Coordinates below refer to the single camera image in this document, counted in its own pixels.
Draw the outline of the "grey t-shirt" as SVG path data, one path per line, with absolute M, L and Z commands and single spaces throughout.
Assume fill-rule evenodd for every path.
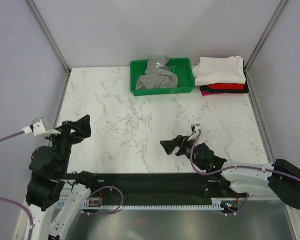
M 145 73 L 138 78 L 135 89 L 139 91 L 177 88 L 179 78 L 170 71 L 169 61 L 170 59 L 163 55 L 149 57 Z

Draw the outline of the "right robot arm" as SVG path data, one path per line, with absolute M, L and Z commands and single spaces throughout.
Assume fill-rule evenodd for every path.
M 193 170 L 220 182 L 219 191 L 225 197 L 234 193 L 251 197 L 278 197 L 284 204 L 300 210 L 300 168 L 284 159 L 271 164 L 240 164 L 215 155 L 205 143 L 197 144 L 190 136 L 179 135 L 162 140 L 167 155 L 186 156 Z

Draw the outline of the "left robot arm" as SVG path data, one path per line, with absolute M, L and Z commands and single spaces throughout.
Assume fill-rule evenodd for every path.
M 51 128 L 46 118 L 41 117 L 24 128 L 26 134 L 33 133 L 51 142 L 51 146 L 39 147 L 32 153 L 29 165 L 32 176 L 27 187 L 26 210 L 32 214 L 30 239 L 66 239 L 82 204 L 99 193 L 96 174 L 88 171 L 75 174 L 72 192 L 57 217 L 53 218 L 66 184 L 72 147 L 91 137 L 90 120 L 87 114 L 77 121 L 64 121 L 61 126 Z

